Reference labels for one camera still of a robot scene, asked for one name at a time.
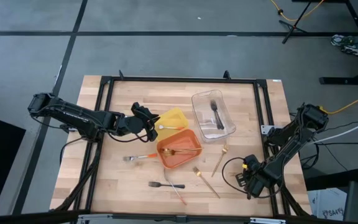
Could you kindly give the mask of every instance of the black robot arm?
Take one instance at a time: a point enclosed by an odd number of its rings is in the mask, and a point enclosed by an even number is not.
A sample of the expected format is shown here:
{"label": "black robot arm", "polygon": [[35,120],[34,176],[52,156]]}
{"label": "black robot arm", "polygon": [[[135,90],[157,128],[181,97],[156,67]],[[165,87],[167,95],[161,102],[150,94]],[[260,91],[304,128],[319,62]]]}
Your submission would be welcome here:
{"label": "black robot arm", "polygon": [[254,155],[245,157],[244,170],[236,175],[239,186],[247,192],[247,198],[259,198],[264,187],[271,188],[277,184],[279,189],[285,189],[286,198],[296,205],[285,188],[284,166],[316,133],[323,131],[327,123],[328,115],[317,106],[302,105],[290,124],[284,128],[271,128],[264,137],[264,144],[267,147],[278,146],[280,150],[263,162]]}
{"label": "black robot arm", "polygon": [[52,117],[63,123],[64,129],[75,128],[79,134],[88,141],[98,142],[101,133],[110,136],[124,136],[126,134],[139,134],[146,130],[148,141],[154,141],[157,132],[154,122],[158,120],[157,114],[138,103],[132,105],[133,116],[113,111],[92,111],[68,103],[51,93],[34,95],[29,107],[31,117]]}

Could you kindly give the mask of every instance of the gray floor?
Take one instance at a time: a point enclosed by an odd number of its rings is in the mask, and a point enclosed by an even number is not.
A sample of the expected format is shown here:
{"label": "gray floor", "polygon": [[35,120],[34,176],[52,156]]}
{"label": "gray floor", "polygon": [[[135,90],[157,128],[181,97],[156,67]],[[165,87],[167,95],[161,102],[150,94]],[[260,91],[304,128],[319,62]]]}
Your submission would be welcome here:
{"label": "gray floor", "polygon": [[[358,1],[352,1],[358,13]],[[0,30],[72,30],[80,0],[0,0]],[[277,0],[288,17],[304,3]],[[211,30],[285,31],[269,0],[95,0],[89,1],[80,30]],[[343,4],[323,4],[299,25],[312,31],[354,32],[357,27]],[[358,86],[323,86],[318,77],[351,77],[358,58],[342,54],[329,38],[278,37],[77,37],[60,96],[75,102],[83,75],[221,77],[283,80],[290,111],[302,102],[330,111],[358,99]],[[0,37],[0,119],[27,130],[0,198],[0,215],[11,211],[39,125],[27,114],[32,95],[50,91],[60,68],[68,37]],[[331,116],[329,126],[358,120],[358,105]],[[324,133],[319,138],[344,129]],[[58,173],[58,155],[67,135],[48,130],[30,186],[24,212],[44,212]],[[338,141],[358,141],[358,131]],[[347,168],[358,168],[358,146],[330,146]],[[313,147],[302,149],[302,157]],[[321,149],[316,170],[343,171]],[[314,176],[315,172],[305,172]]]}

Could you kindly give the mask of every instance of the yellow cable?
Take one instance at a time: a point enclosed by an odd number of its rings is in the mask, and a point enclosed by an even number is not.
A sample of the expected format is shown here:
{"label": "yellow cable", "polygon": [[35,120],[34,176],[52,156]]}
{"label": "yellow cable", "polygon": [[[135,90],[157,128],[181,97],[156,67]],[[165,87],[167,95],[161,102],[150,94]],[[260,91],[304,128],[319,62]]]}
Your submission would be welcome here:
{"label": "yellow cable", "polygon": [[[276,9],[279,11],[280,8],[277,6],[277,4],[276,4],[273,0],[270,0],[270,1],[274,4],[274,6],[276,7]],[[305,15],[303,15],[301,19],[303,19],[304,17],[310,15],[310,14],[311,14],[315,9],[317,9],[317,8],[321,5],[321,3],[323,3],[323,2],[324,2],[324,0],[321,0],[321,1],[317,4],[317,6],[315,6],[310,12],[306,13]],[[298,19],[289,19],[289,18],[285,17],[282,12],[280,13],[280,15],[281,15],[284,19],[286,19],[287,21],[290,21],[290,22],[295,22],[295,21],[298,20]]]}
{"label": "yellow cable", "polygon": [[324,111],[324,112],[327,113],[327,114],[336,114],[336,113],[339,113],[339,112],[341,112],[342,110],[344,110],[344,109],[346,109],[346,108],[348,108],[348,107],[350,107],[350,106],[352,106],[352,105],[354,105],[354,104],[356,104],[356,103],[358,103],[358,100],[355,100],[355,101],[353,101],[352,103],[349,103],[348,105],[346,105],[346,106],[342,107],[341,109],[339,109],[339,110],[337,110],[337,111],[334,111],[334,112],[328,112],[328,111],[324,110],[322,106],[320,106],[320,110],[321,110],[321,111]]}

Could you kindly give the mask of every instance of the wooden tabletop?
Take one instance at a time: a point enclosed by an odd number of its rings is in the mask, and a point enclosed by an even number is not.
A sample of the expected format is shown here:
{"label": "wooden tabletop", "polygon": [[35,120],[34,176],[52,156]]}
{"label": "wooden tabletop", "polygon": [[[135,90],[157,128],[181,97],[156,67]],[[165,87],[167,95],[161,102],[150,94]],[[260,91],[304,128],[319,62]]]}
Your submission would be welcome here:
{"label": "wooden tabletop", "polygon": [[[77,104],[94,109],[101,76],[85,76]],[[284,126],[290,122],[283,85],[280,80],[267,80],[268,92],[275,125]],[[192,112],[191,96],[208,90],[221,90],[231,119],[237,127],[235,133],[227,138],[229,150],[223,157],[217,173],[211,173],[221,155],[224,141],[205,144],[200,138]],[[264,102],[260,90],[261,102]],[[180,82],[114,82],[111,111],[119,111],[130,116],[133,102],[147,107],[152,113],[162,114],[172,108],[180,108],[200,140],[203,152],[200,156],[177,168],[168,170],[168,178],[174,184],[185,184],[178,189],[187,205],[181,203],[171,187],[149,187],[149,181],[166,184],[163,166],[158,158],[139,159],[124,162],[123,156],[146,155],[156,152],[157,142],[130,143],[116,142],[107,135],[104,137],[99,171],[94,190],[92,212],[103,213],[149,213],[149,214],[187,214],[187,215],[230,215],[230,216],[272,216],[270,199],[247,200],[240,193],[224,183],[221,169],[233,157],[255,154],[263,160],[260,126],[258,124],[255,97],[252,85],[233,83],[180,83]],[[267,122],[265,106],[264,121]],[[70,133],[67,141],[78,138],[78,133]],[[132,139],[133,134],[122,137]],[[58,174],[50,208],[59,206],[78,183],[85,152],[85,141],[78,141],[66,147]],[[234,175],[242,172],[242,161],[234,160],[225,169],[226,179],[234,186]],[[195,175],[192,168],[197,166],[205,179],[221,197],[216,198],[204,182]],[[305,181],[298,155],[285,166],[285,183],[295,200],[308,213],[311,212]],[[265,189],[261,195],[267,195]],[[280,195],[278,208],[283,213]]]}

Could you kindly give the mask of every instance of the fork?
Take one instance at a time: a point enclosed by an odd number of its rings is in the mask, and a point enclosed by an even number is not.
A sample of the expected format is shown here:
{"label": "fork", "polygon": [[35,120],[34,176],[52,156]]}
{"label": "fork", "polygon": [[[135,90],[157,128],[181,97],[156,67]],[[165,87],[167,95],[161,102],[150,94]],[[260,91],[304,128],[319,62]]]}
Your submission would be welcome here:
{"label": "fork", "polygon": [[219,117],[219,114],[218,114],[218,106],[216,105],[215,100],[211,100],[211,109],[214,111],[214,114],[215,114],[216,127],[218,129],[224,129],[221,118]]}
{"label": "fork", "polygon": [[181,153],[181,152],[190,152],[190,151],[197,151],[203,148],[197,148],[197,149],[162,149],[161,150],[161,155],[163,156],[173,156],[176,153]]}
{"label": "fork", "polygon": [[220,199],[220,196],[216,191],[212,188],[212,186],[206,181],[206,179],[201,175],[201,171],[197,167],[193,167],[193,172],[196,174],[197,177],[200,177],[204,183],[211,189],[211,191]]}
{"label": "fork", "polygon": [[212,176],[211,176],[211,177],[214,176],[214,174],[215,174],[215,172],[216,172],[216,169],[218,169],[218,166],[219,166],[219,164],[221,163],[223,156],[227,153],[228,150],[229,150],[229,146],[228,146],[227,144],[225,144],[225,145],[223,146],[223,148],[222,148],[222,155],[221,155],[221,157],[219,158],[219,161],[218,161],[218,163],[216,164],[215,169],[214,169],[214,171],[212,172]]}
{"label": "fork", "polygon": [[[149,182],[149,187],[161,187],[161,186],[171,187],[170,184],[161,184],[160,182],[156,182],[156,181],[150,181]],[[184,184],[174,184],[173,186],[177,187],[177,188],[181,188],[181,189],[185,188]]]}
{"label": "fork", "polygon": [[149,154],[149,155],[145,155],[145,156],[124,156],[122,158],[122,160],[125,161],[125,162],[129,162],[129,161],[133,161],[135,159],[152,158],[152,157],[157,157],[157,153],[153,153],[153,154]]}

